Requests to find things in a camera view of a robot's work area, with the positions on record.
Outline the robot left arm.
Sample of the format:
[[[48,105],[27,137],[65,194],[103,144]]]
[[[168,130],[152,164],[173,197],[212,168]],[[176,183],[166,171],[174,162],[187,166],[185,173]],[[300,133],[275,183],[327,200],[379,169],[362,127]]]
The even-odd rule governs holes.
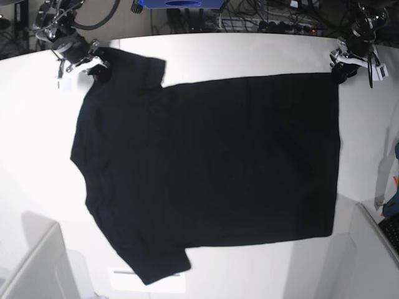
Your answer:
[[[338,37],[337,48],[330,52],[331,74],[337,84],[357,75],[361,67],[367,70],[370,87],[388,77],[387,66],[380,60],[375,45],[377,31],[385,27],[388,20],[386,8],[357,4],[348,34]]]

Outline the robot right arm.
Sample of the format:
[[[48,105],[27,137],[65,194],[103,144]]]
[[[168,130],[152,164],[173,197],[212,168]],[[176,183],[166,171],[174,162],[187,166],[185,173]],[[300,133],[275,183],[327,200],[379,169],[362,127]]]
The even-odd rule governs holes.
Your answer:
[[[97,82],[106,82],[111,76],[111,66],[105,52],[100,49],[100,41],[93,39],[88,42],[78,30],[92,31],[102,27],[113,17],[120,2],[115,1],[106,17],[91,26],[75,21],[77,10],[83,4],[83,1],[44,1],[30,31],[39,41],[48,44],[56,56],[59,80],[74,72],[83,72]]]

